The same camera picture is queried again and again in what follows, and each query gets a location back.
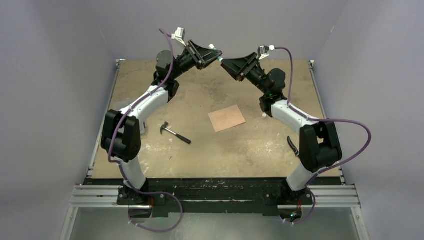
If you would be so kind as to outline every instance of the metal frame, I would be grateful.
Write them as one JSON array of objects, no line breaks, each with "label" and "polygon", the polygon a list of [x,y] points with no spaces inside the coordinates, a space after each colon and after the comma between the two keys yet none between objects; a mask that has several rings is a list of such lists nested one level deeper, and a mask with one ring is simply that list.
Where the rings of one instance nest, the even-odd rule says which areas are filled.
[{"label": "metal frame", "polygon": [[[115,85],[118,79],[119,70],[121,68],[121,61],[119,59],[116,62],[116,74],[113,81],[113,88],[110,91],[108,103],[112,100],[112,95],[115,89]],[[317,87],[317,82],[314,75],[313,63],[308,62],[309,71],[312,76],[313,83],[315,85],[316,94],[318,96],[319,104],[323,116],[326,118],[326,113],[321,101],[321,96]],[[109,104],[105,109],[105,114],[109,109]],[[87,177],[91,178],[93,175],[94,164],[97,156],[97,151],[100,143],[100,137],[102,134],[103,121],[101,123],[95,148],[91,157],[90,166],[88,169]],[[353,221],[355,224],[358,236],[360,240],[369,240],[369,234],[365,226],[362,212],[361,203],[358,198],[358,193],[354,185],[348,186],[345,183],[342,168],[339,167],[340,180],[342,185],[340,186],[310,186],[311,191],[316,196],[316,208],[350,208],[352,211]],[[75,186],[70,199],[69,209],[67,211],[65,221],[63,224],[62,232],[60,234],[61,240],[69,240],[72,235],[74,228],[75,219],[78,214],[79,208],[127,208],[127,209],[149,209],[148,205],[117,205],[118,199],[118,188],[120,186],[87,186],[79,185]],[[279,205],[278,209],[293,209],[295,205]],[[310,208],[311,205],[303,205],[303,208]]]}]

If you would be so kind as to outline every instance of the brown table surface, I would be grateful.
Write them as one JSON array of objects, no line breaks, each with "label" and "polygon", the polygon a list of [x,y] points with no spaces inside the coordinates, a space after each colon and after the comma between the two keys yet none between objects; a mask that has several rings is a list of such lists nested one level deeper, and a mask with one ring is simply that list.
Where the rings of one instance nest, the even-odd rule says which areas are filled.
[{"label": "brown table surface", "polygon": [[[110,108],[124,107],[144,94],[153,81],[155,61],[126,60],[121,63]],[[264,60],[266,72],[280,68],[286,72],[284,95],[290,79],[290,61]],[[184,73],[176,96],[146,120],[138,155],[148,178],[241,178],[287,177],[300,164],[287,144],[290,136],[299,145],[299,136],[287,125],[271,117],[262,118],[262,96],[248,80],[237,82],[214,62],[204,70]],[[292,103],[314,117],[323,117],[306,60],[294,61]],[[215,132],[208,113],[238,105],[246,123]],[[168,132],[160,134],[164,122],[176,133],[190,139],[190,145]],[[340,176],[338,169],[323,174]],[[107,153],[97,151],[93,178],[122,178]]]}]

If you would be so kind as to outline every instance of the wire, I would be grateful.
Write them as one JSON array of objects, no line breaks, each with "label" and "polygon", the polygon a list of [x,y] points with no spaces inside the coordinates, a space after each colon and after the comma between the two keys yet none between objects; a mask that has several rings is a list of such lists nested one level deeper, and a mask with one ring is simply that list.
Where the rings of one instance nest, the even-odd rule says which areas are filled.
[{"label": "wire", "polygon": [[[170,51],[171,51],[171,56],[174,56],[174,50],[173,50],[173,47],[172,47],[172,43],[171,43],[171,39],[170,39],[170,37],[169,37],[169,34],[167,34],[163,29],[159,29],[159,31],[163,34],[163,35],[165,35],[165,37],[166,37],[166,40],[168,41],[168,44],[169,44],[169,49],[170,49]],[[172,69],[173,69],[173,67],[174,67],[174,58],[173,57],[171,57],[171,63],[170,63],[170,66],[169,66],[169,71],[168,71],[168,74],[165,76],[165,79],[159,84],[159,86],[157,86],[153,91],[151,91],[151,93],[153,94],[153,93],[155,93],[159,88],[161,88],[166,82],[167,82],[167,80],[169,79],[169,77],[170,77],[170,75],[171,75],[171,72],[172,72]],[[122,177],[123,177],[123,179],[126,181],[126,183],[129,185],[129,187],[130,188],[132,188],[136,193],[138,193],[138,194],[142,194],[142,195],[157,195],[157,194],[163,194],[163,195],[167,195],[167,196],[170,196],[170,197],[172,197],[173,199],[175,199],[175,201],[178,203],[178,206],[179,206],[179,209],[180,209],[180,216],[179,216],[179,219],[178,219],[178,221],[175,223],[175,225],[173,225],[172,227],[169,227],[169,228],[166,228],[166,229],[153,229],[153,228],[149,228],[149,227],[146,227],[146,226],[142,226],[142,225],[139,225],[138,223],[136,223],[136,222],[134,222],[132,219],[131,219],[131,216],[130,216],[130,214],[128,213],[128,218],[129,218],[129,222],[131,223],[131,224],[133,224],[134,226],[136,226],[136,227],[139,227],[139,228],[142,228],[142,229],[144,229],[144,230],[147,230],[147,231],[150,231],[150,232],[154,232],[154,233],[165,233],[165,232],[168,232],[168,231],[171,231],[171,230],[173,230],[174,228],[176,228],[177,226],[178,226],[178,224],[180,224],[181,223],[181,220],[183,219],[183,206],[181,205],[181,202],[178,200],[178,198],[177,197],[175,197],[174,195],[172,195],[171,193],[168,193],[168,192],[164,192],[164,191],[155,191],[155,192],[143,192],[143,191],[140,191],[139,189],[137,189],[129,180],[128,180],[128,178],[127,178],[127,176],[126,176],[126,174],[125,174],[125,172],[124,172],[124,169],[122,168],[122,165],[121,165],[121,163],[119,162],[119,161],[116,161],[116,160],[112,160],[112,152],[113,152],[113,149],[114,149],[114,143],[115,143],[115,139],[116,139],[116,137],[117,137],[117,135],[118,135],[118,131],[119,131],[119,129],[121,128],[121,126],[122,126],[122,123],[124,122],[124,119],[134,110],[134,107],[135,106],[137,106],[139,103],[141,103],[142,101],[144,101],[145,99],[147,99],[148,97],[150,97],[151,95],[150,94],[146,94],[146,95],[144,95],[143,97],[141,97],[139,100],[137,100],[124,114],[123,114],[123,116],[121,117],[121,119],[119,120],[119,122],[118,122],[118,124],[117,124],[117,126],[116,126],[116,128],[115,128],[115,131],[113,132],[113,136],[112,136],[112,139],[111,139],[111,142],[110,142],[110,147],[109,147],[109,151],[107,152],[107,160],[110,162],[110,163],[115,163],[115,164],[118,164],[119,165],[119,170],[120,170],[120,173],[122,174]]]},{"label": "wire", "polygon": [[349,124],[358,125],[358,126],[364,128],[366,133],[368,134],[368,138],[367,138],[365,144],[362,146],[361,149],[359,149],[358,152],[356,152],[355,154],[353,154],[351,157],[347,158],[344,161],[341,161],[341,162],[339,162],[339,163],[337,163],[333,166],[319,170],[313,177],[311,177],[309,179],[309,181],[306,183],[306,188],[310,192],[310,194],[313,196],[313,204],[312,204],[312,208],[310,209],[309,213],[305,217],[303,217],[300,221],[293,223],[293,224],[299,224],[299,223],[303,222],[304,220],[306,220],[307,218],[309,218],[309,216],[312,214],[312,212],[314,211],[315,206],[317,204],[316,201],[315,201],[316,197],[315,197],[314,193],[308,188],[308,186],[318,177],[318,175],[325,173],[327,171],[330,171],[331,169],[340,167],[341,165],[346,164],[346,163],[352,161],[357,156],[359,156],[363,151],[365,151],[365,149],[368,147],[368,145],[370,145],[372,135],[371,135],[370,129],[365,124],[363,124],[362,122],[355,121],[355,120],[341,119],[341,118],[327,118],[327,119],[320,119],[320,118],[315,118],[315,117],[311,118],[310,116],[303,114],[302,112],[297,110],[295,107],[293,107],[290,104],[290,100],[291,100],[291,97],[292,97],[292,83],[293,83],[293,57],[292,57],[292,53],[287,48],[282,47],[282,46],[276,46],[275,49],[285,50],[288,53],[288,55],[290,56],[291,72],[290,72],[290,83],[289,83],[289,87],[288,87],[287,105],[291,110],[293,110],[295,113],[299,114],[303,118],[305,118],[309,121],[313,121],[313,122],[336,122],[336,123],[349,123]]}]

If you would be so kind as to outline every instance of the gray wall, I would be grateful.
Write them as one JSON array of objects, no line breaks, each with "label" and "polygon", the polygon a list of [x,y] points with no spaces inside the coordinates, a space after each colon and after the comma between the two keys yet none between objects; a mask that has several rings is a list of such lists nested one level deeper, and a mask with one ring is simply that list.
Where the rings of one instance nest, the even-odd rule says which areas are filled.
[{"label": "gray wall", "polygon": [[[424,2],[350,0],[315,62],[329,117],[373,133],[343,167],[355,183],[371,239],[423,239]],[[338,125],[347,157],[365,131]]]},{"label": "gray wall", "polygon": [[[260,45],[289,48],[315,59],[347,0],[88,0],[117,59],[155,59],[168,33],[186,28],[186,40],[213,43],[224,57],[244,57]],[[276,53],[273,58],[288,58]]]},{"label": "gray wall", "polygon": [[0,1],[0,239],[59,238],[114,72],[84,1]]}]

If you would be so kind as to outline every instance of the hammer handle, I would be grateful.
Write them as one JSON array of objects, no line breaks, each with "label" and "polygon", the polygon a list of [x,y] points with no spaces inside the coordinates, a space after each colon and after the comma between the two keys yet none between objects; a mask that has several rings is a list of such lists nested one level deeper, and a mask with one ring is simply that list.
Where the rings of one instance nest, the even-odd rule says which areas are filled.
[{"label": "hammer handle", "polygon": [[188,140],[187,138],[185,138],[185,137],[183,137],[183,136],[181,136],[180,134],[175,134],[175,136],[177,137],[177,138],[179,138],[179,139],[181,139],[181,140],[183,140],[186,144],[191,144],[192,143],[192,141],[190,141],[190,140]]}]

